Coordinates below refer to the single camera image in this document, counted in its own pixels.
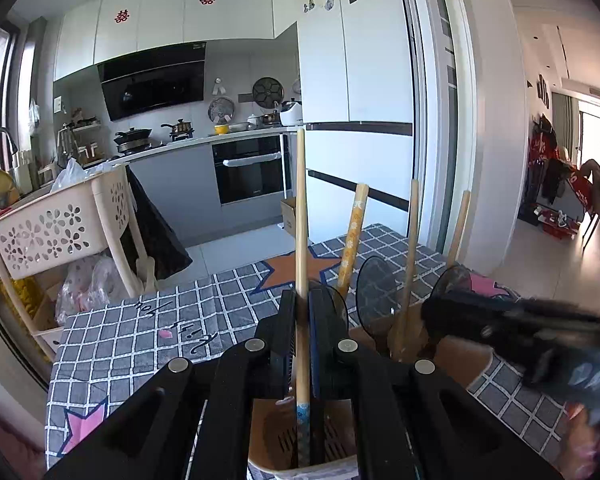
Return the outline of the right hand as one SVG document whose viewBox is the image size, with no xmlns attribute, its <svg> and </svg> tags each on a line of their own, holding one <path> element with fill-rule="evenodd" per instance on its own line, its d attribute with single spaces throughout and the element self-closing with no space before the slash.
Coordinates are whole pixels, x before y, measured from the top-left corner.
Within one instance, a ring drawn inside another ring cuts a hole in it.
<svg viewBox="0 0 600 480">
<path fill-rule="evenodd" d="M 567 430 L 562 437 L 557 469 L 564 479 L 589 479 L 600 464 L 600 426 L 588 422 L 583 404 L 568 403 Z"/>
</svg>

